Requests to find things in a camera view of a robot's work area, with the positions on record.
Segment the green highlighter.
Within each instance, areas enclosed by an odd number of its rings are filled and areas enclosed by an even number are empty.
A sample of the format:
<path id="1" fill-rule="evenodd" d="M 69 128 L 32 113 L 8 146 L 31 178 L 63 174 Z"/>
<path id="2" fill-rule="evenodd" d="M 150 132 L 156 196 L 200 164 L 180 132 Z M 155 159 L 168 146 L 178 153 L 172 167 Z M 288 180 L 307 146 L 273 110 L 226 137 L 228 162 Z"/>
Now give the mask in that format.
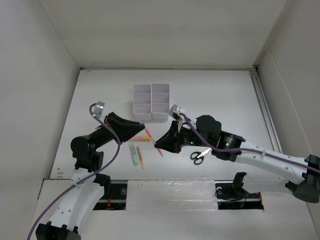
<path id="1" fill-rule="evenodd" d="M 135 145 L 133 143 L 129 144 L 129 150 L 130 150 L 133 165 L 137 166 L 139 164 L 139 157 L 138 157 Z"/>

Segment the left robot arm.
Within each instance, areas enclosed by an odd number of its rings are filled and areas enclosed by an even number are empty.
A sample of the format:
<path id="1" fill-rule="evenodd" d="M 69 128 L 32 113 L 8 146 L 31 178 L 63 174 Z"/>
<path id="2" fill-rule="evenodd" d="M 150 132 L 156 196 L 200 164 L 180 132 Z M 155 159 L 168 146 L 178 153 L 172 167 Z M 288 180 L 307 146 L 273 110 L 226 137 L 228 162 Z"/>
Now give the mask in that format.
<path id="1" fill-rule="evenodd" d="M 88 220 L 95 205 L 101 198 L 111 194 L 111 178 L 101 171 L 109 166 L 103 165 L 104 153 L 98 149 L 115 141 L 116 153 L 122 143 L 132 139 L 145 129 L 143 123 L 126 120 L 114 112 L 109 113 L 100 126 L 90 134 L 75 137 L 70 148 L 76 159 L 70 186 L 49 204 L 59 202 L 54 214 L 47 223 L 34 223 L 32 229 L 38 240 L 79 240 L 80 231 Z"/>

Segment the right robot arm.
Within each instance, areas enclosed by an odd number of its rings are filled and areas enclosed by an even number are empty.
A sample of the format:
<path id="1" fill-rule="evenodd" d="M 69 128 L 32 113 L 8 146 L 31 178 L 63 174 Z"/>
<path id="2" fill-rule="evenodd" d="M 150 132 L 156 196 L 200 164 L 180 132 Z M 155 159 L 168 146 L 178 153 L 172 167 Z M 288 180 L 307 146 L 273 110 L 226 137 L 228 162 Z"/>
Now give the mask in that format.
<path id="1" fill-rule="evenodd" d="M 185 114 L 174 120 L 155 147 L 180 153 L 182 147 L 208 147 L 211 154 L 223 161 L 251 165 L 279 176 L 269 183 L 307 203 L 320 201 L 320 158 L 293 157 L 247 142 L 243 137 L 225 132 L 222 124 L 210 115 L 202 115 L 192 124 Z"/>

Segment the orange yellow highlighter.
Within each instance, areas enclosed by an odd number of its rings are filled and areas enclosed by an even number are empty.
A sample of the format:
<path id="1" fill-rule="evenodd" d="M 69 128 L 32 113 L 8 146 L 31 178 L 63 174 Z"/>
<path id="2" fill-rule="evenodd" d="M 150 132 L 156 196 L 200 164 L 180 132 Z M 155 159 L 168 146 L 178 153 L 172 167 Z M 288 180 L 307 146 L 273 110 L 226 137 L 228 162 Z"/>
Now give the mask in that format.
<path id="1" fill-rule="evenodd" d="M 134 136 L 129 141 L 130 142 L 150 142 L 151 139 L 148 135 L 143 135 L 143 136 Z"/>

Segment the red pen clear cap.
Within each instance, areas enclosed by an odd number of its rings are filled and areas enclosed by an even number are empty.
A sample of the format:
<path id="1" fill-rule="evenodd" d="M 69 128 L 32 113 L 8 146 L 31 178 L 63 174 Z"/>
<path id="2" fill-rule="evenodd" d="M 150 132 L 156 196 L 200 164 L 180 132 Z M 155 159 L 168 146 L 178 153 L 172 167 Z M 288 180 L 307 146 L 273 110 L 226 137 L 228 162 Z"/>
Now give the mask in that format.
<path id="1" fill-rule="evenodd" d="M 149 132 L 149 130 L 147 128 L 144 129 L 146 134 L 148 135 L 150 141 L 152 142 L 152 144 L 155 146 L 156 145 L 156 141 L 154 140 L 154 138 L 152 137 L 151 133 Z M 162 151 L 159 148 L 156 148 L 158 153 L 160 154 L 161 157 L 164 157 Z"/>

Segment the orange pen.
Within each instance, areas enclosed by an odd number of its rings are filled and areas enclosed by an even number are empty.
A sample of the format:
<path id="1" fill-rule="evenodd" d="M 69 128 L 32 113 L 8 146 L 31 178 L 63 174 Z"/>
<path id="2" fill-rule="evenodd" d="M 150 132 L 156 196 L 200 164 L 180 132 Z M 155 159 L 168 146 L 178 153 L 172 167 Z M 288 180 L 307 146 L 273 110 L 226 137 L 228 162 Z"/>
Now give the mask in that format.
<path id="1" fill-rule="evenodd" d="M 145 169 L 145 163 L 144 163 L 144 159 L 143 159 L 143 156 L 142 156 L 142 153 L 141 153 L 141 149 L 140 149 L 139 146 L 136 147 L 136 151 L 137 151 L 137 154 L 138 154 L 138 157 L 139 157 L 139 162 L 140 162 L 141 168 L 144 170 Z"/>

